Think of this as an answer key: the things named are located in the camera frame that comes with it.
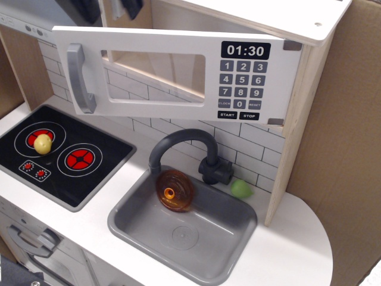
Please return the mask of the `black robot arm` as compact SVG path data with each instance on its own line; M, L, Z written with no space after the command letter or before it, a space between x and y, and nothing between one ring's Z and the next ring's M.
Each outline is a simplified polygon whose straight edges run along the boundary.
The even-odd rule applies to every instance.
M60 8L76 23L77 26L101 26L101 1L55 1ZM134 20L141 9L143 1L110 1L113 19L127 13Z

